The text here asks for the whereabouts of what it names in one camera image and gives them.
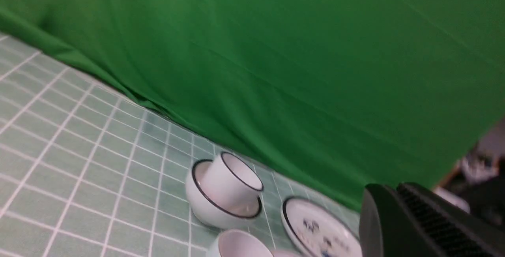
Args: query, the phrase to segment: teacup rim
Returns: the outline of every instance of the teacup rim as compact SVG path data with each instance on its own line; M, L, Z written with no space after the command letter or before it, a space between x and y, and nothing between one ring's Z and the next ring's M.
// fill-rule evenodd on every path
M242 162L245 166L247 166L253 173L254 175L256 175L256 178L258 178L258 180L260 181L261 183L261 188L258 189L258 188L255 188L249 184L247 184L244 180L242 180L240 177L238 177L237 174L235 174L235 172L233 172L233 170L230 169L230 167L226 164L226 162L224 161L224 157L223 157L223 154L229 154L231 156L233 156L234 158L240 160L240 162ZM245 161L243 161L241 158L239 158L238 156L236 156L235 154L231 153L231 152L228 152L228 151L221 151L219 153L219 156L222 160L222 162L224 163L224 165L226 166L226 168L229 170L229 172L231 172L231 174L233 174L233 176L235 176L235 178L237 178L239 181L241 181L244 185L246 185L247 187L255 190L255 191L258 191L258 192L263 192L263 190L265 190L265 185L263 184L263 181L261 181L261 178L258 176L258 174L256 174L256 172L254 172L254 170L247 164L245 163Z
M205 194L204 190L202 189L202 187L200 187L198 181L196 180L196 174L195 174L196 167L198 167L198 165L202 164L203 162L212 162L212 159L197 160L191 167L191 176L193 178L193 183L195 184L196 188L205 197L205 199L207 199L207 201L209 201L214 207L216 207L220 211L240 219L255 219L261 214L261 211L263 210L263 203L261 202L260 196L258 196L258 211L253 216L241 216L239 214L234 214L229 210L226 210L225 208L222 208L221 206L217 205L214 201L212 201L212 199L209 196L207 196L207 194Z

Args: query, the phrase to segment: light green tile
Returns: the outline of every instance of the light green tile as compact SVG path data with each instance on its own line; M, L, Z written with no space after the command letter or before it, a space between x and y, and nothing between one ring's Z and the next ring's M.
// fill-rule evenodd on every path
M0 148L0 173L21 180L34 162Z
M170 127L170 133L173 133L179 138L182 138L183 140L186 140L188 142L191 142L191 133L189 131L186 131L185 129L182 129L180 126L177 126L176 124L172 124Z
M75 176L81 175L81 171L86 164L85 159L55 146L47 150L42 160L48 165L57 167Z
M37 115L40 115L58 125L62 124L68 117L68 113L60 111L38 100L33 102L33 104L28 109L33 113L36 113Z
M27 90L38 94L42 89L44 89L44 85L40 84L38 81L35 81L31 79L30 77L27 77L26 75L19 73L19 72L13 72L11 73L7 79L9 79L12 82L15 82L16 84L26 88Z
M156 205L157 190L137 181L126 179L123 196L154 207Z
M263 244L265 244L265 246L267 246L268 248L274 248L274 242L272 240L272 237L269 234L267 234L263 231L257 230L253 227L250 227L249 231L257 239L259 239L261 242L263 242Z
M36 48L33 48L30 45L27 45L27 44L23 43L22 41L20 41L16 38L13 38L13 37L9 37L7 39L4 39L2 41L2 45L5 45L11 49L14 49L16 52L19 52L26 57L33 55L37 51Z
M20 104L21 106L28 104L28 102L30 102L30 100L34 97L34 95L31 95L5 81L0 81L0 94L17 104Z
M81 135L93 142L96 142L101 133L101 129L98 129L82 120L79 120L76 117L72 117L68 121L65 129L77 133L78 135Z
M20 66L19 70L35 77L40 81L44 81L46 84L51 82L56 77L54 74L41 70L40 68L37 68L30 63Z
M264 203L263 208L265 209L269 222L281 222L280 207L272 207L271 205Z
M25 58L26 58L25 56L16 55L13 52L10 52L4 49L2 46L0 46L0 59L8 61L12 65L20 64Z
M40 257L52 235L52 230L38 227L18 219L0 219L0 248L24 257Z
M67 97L64 97L63 95L60 95L51 89L46 90L42 94L42 98L44 100L47 100L47 102L50 102L67 112L72 111L72 109L74 109L74 107L77 104L77 102L74 102L68 99Z
M56 140L54 142L64 147L65 149L68 149L79 155L84 156L85 158L87 158L90 155L90 152L92 151L94 146L91 142L88 142L86 140L83 140L82 138L74 136L65 130L63 130L56 137Z
M115 105L119 99L116 95L97 86L93 88L91 94L111 105Z
M126 100L122 100L121 103L119 104L119 109L125 111L126 113L135 116L137 118L141 118L142 115L144 115L144 109L141 107L131 104L130 102L127 102Z
M137 137L138 130L134 129L128 125L122 124L116 120L111 120L107 131L109 133L113 133L114 135L123 138L131 143L135 142L135 138Z
M198 248L191 248L191 257L205 257L207 252Z
M272 231L273 236L285 236L286 232L284 230L284 226L280 223L271 223L270 230Z
M188 246L170 239L155 236L153 238L152 257L166 257L167 252L170 252L170 257L187 257Z
M107 249L107 251L105 251L105 257L132 257L132 255L115 251L113 249Z
M138 129L140 127L140 119L139 118L135 118L135 117L131 116L130 114L127 114L121 110L117 110L116 113L114 113L113 118L118 120L119 122L125 123L128 126L131 126L132 128Z
M135 147L135 152L133 153L133 160L148 167L151 167L152 169L160 171L161 162L163 158L151 152L145 151L144 149Z
M119 187L121 187L123 176L91 163L84 174L84 180L111 191L118 192Z
M86 99L84 99L83 104L95 110L96 112L106 116L109 116L113 109L113 107L110 106L109 104L106 104L92 96L86 97Z
M191 155L187 155L186 153L171 146L166 147L166 158L187 168L190 168L193 163L191 161Z
M148 113L146 116L146 122L158 126L161 129L168 130L169 122L162 118L161 116L155 115L153 113Z
M3 60L0 59L0 75L5 75L11 69L13 69L13 65L11 63L3 62Z
M35 191L23 188L9 210L49 226L56 226L65 203Z
M138 139L137 145L139 147L143 147L144 149L147 149L159 156L163 156L165 152L165 143L160 142L159 140L150 137L144 133L140 134L140 137Z
M37 55L31 61L40 66L41 68L44 68L45 70L50 71L52 73L60 73L65 68L65 66L62 63L43 54Z
M87 122L90 122L91 124L103 128L105 126L105 123L107 122L107 117L95 112L94 110L85 107L85 106L79 106L77 110L75 111L75 115L81 119L86 120Z
M142 127L142 131L151 137L155 137L162 142L166 141L166 136L168 136L168 132L163 131L162 129L154 126L153 124L145 123Z
M293 189L293 193L296 196L301 196L303 198L308 198L307 193L305 192L305 189L303 189L302 187L300 187L298 185L292 185L292 189Z
M63 74L63 78L69 83L81 88L82 90L87 90L90 87L90 83L82 79L77 73L71 69L67 70L65 74Z
M10 146L32 158L37 158L45 147L45 142L13 127L7 128L0 135L0 143Z
M131 143L114 137L109 133L103 135L100 145L127 157L130 157L130 152L133 147Z
M149 251L150 233L123 223L114 221L108 243L110 246L147 256Z
M293 191L291 190L291 188L278 187L278 190L279 190L279 194L281 195L282 198L286 198L288 196L293 195Z
M173 178L163 175L161 181L161 189L174 196L186 199L186 190L184 188L184 183L179 182Z
M252 226L265 232L268 232L270 227L269 223L267 222L267 219L265 219L264 216L257 218L252 224Z
M169 160L165 160L165 165L163 168L164 168L163 173L165 173L168 176L172 176L173 178L177 178L180 181L186 180L186 175L189 171L189 169L177 165L173 162L170 162Z
M124 198L119 201L116 217L135 226L151 230L155 210Z
M49 250L49 257L91 257L100 256L102 246L97 244L78 239L63 233L58 233L51 249Z
M187 154L191 154L191 143L186 142L185 140L182 140L179 137L170 135L170 137L168 138L168 144Z
M130 169L128 170L129 177L144 182L155 188L158 187L159 175L161 175L159 172L149 169L136 162L131 162Z
M128 158L119 156L102 147L97 147L93 156L93 161L121 173L124 173L126 164L128 164Z
M280 208L282 201L277 193L271 193L268 191L263 191L263 201L272 207Z
M72 97L75 100L80 100L84 93L74 86L67 84L65 81L56 81L51 87L65 95Z
M27 181L28 185L38 187L63 198L70 196L76 182L76 179L43 165L38 165Z
M219 232L205 227L191 225L191 243L203 248L209 248L218 237Z
M158 212L155 232L180 241L187 242L189 240L188 222L176 219L162 212Z
M104 241L110 219L79 207L70 206L61 229L99 242Z
M7 203L11 195L14 193L18 185L15 183L3 180L0 178L0 208Z
M202 137L195 136L194 144L195 144L195 146L197 146L197 147L199 147L209 153L212 153L212 154L214 153L214 145Z
M193 147L193 157L195 157L195 159L214 159L211 153L197 147Z
M189 220L189 203L165 193L159 194L158 209L186 221Z
M75 192L73 201L92 210L111 215L116 197L116 195L93 185L81 183Z
M48 124L30 113L21 114L21 116L14 121L14 124L22 127L23 129L29 130L46 140L50 140L58 130L56 126Z

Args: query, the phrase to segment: green fabric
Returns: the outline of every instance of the green fabric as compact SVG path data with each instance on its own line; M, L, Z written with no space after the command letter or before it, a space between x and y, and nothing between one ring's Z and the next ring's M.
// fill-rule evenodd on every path
M0 0L0 30L352 208L505 113L505 0Z

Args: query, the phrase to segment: ceramic cup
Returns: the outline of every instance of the ceramic cup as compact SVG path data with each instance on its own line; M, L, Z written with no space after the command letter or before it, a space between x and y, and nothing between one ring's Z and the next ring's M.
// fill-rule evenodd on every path
M238 229L222 232L207 250L206 257L273 257L256 237Z
M258 175L240 158L225 151L214 158L200 186L212 201L227 210L253 203L263 191Z

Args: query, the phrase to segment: white grout line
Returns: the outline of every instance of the white grout line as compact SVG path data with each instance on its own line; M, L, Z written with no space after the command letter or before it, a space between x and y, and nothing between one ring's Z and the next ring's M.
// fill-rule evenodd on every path
M14 253L14 252L9 252L7 250L3 250L1 248L0 248L0 253L3 254L3 255L7 255L9 257L24 257L24 256L21 256L21 255L18 255L16 253Z
M191 134L191 157L193 157L194 152L195 152L195 135L192 133ZM188 257L191 257L191 220L192 219L193 219L193 217L191 215L191 206L190 206L189 210L188 210L188 228L189 228L188 243L190 245L189 249L188 249Z
M24 65L25 63L31 61L31 59L33 59L36 55L40 54L40 52L35 52L33 55L31 55L30 57L28 57L27 59L25 59L24 61L22 61L20 64L18 64L17 66L15 66L14 68L12 68L11 70L9 70L8 72L4 73L3 75L0 75L0 81L3 81L6 77L8 77L11 73L17 71L22 65ZM63 71L61 71L57 76L56 78L59 78L63 75ZM52 80L50 83L47 84L46 88L44 88L43 91L45 91L48 86L52 85L54 82L56 82L56 80Z
M168 125L168 133L170 133L170 127L172 124ZM155 215L153 217L153 226L151 227L151 236L149 238L149 251L148 251L148 257L151 257L153 254L153 242L154 242L154 237L155 237L155 229L156 229L156 219L157 219L157 211L159 210L159 195L161 192L161 184L163 180L163 172L165 168L165 159L166 159L166 150L168 149L166 145L168 145L168 134L166 135L165 139L165 149L163 152L163 159L161 160L161 172L159 173L159 178L158 178L158 187L157 187L157 192L156 192L156 203L155 203Z
M148 113L146 111L144 111L144 114L142 115L142 121L140 122L140 128L142 128L142 126L144 126L144 122L146 120L147 114ZM112 219L110 220L110 223L108 224L107 234L105 236L105 241L103 242L104 245L101 250L100 257L105 256L105 251L107 249L107 244L108 244L108 240L110 238L110 233L112 232L112 225L114 223L114 219L115 219L116 214L118 212L119 201L121 200L120 196L121 196L121 194L123 194L124 186L126 183L126 178L128 177L128 171L130 170L131 159L133 158L133 153L135 152L135 146L137 146L138 139L140 138L140 133L141 133L140 131L137 133L137 135L135 137L135 142L133 143L132 149L130 151L130 158L128 158L128 163L126 164L126 170L123 175L123 181L121 181L121 186L119 187L119 193L118 193L119 195L116 198L116 201L114 203L114 209L112 210Z
M90 87L88 88L88 90L81 96L81 100L79 100L79 102L77 103L77 105L74 106L74 109L72 110L72 112L70 113L70 115L67 117L67 119L65 120L65 122L62 124L61 129L63 129L66 126L66 124L68 123L68 121L70 121L70 119L73 117L75 111L77 111L77 108L79 108L79 105L84 101L84 99L86 99L86 97L88 96L88 94L90 93L90 91L93 89L93 87L94 87L94 84L91 84ZM90 152L90 156L88 157L88 160L87 160L86 164L84 165L83 169L81 170L81 175L79 176L79 178L77 180L77 183L74 186L74 189L72 189L72 193L70 194L68 202L66 203L65 208L63 209L63 212L62 212L62 214L60 216L60 219L58 220L58 223L56 223L56 229L52 233L51 238L49 239L49 243L47 243L47 246L45 248L43 257L47 257L47 255L49 254L49 250L51 249L51 246L52 246L52 243L54 242L54 239L56 238L56 234L58 233L58 230L60 229L60 227L61 227L61 225L63 223L63 219L65 219L65 216L67 215L68 209L70 208L70 204L71 204L72 200L74 199L74 196L75 196L75 194L77 192L77 188L81 184L82 178L84 177L84 173L86 173L88 165L90 165L90 160L92 158L92 155L94 155L94 151L96 150L96 146L98 145L98 142L101 140L102 136L103 136L103 133L100 134L99 139L97 140L97 142L94 145L92 151Z
M33 102L35 102L38 97L45 91L47 90L47 88L49 88L54 82L56 82L58 80L59 77L61 77L61 75L63 75L63 73L65 72L66 69L64 69L62 72L60 72L58 74L57 77L55 77L36 97L34 97L25 107L23 107L23 109L19 110L19 112L5 125L2 127L2 129L0 129L0 134L2 134L9 126L11 126L15 120L18 119L19 116L21 116L21 114L23 114L32 104ZM53 137L51 138L51 143L54 142L56 140L56 137L61 133L63 127L65 126L65 124L67 124L67 122L70 120L70 116L68 116L65 121L63 122L63 124L61 125L61 127L56 131L56 133L53 135ZM30 177L30 175L32 174L32 172L35 170L35 168L37 167L37 165L40 163L40 160L42 159L42 157L45 155L45 153L47 152L47 150L49 149L49 147L51 146L51 144L47 144L44 149L42 150L42 152L39 154L38 158L36 159L35 163L32 165L32 167L29 169L29 171L25 174L25 176L23 177L23 180L21 180L21 183L18 185L18 187L16 188L16 190L14 191L14 193L11 195L11 197L9 198L9 200L7 200L7 202L4 204L4 207L0 210L0 219L4 216L5 212L7 211L7 209L9 208L9 206L11 205L12 201L14 200L14 198L17 196L17 194L19 193L19 191L21 190L21 187L23 187L23 185L26 183L26 181L28 180L28 178Z
M253 164L252 168L254 169L254 172L256 172L256 167ZM274 244L274 249L276 248L275 246L275 241L274 241L274 236L272 234L272 229L270 228L270 222L268 221L268 216L267 216L267 211L265 210L265 207L263 207L263 213L265 214L265 220L267 221L267 226L268 226L268 231L270 232L270 238L272 239L272 243Z

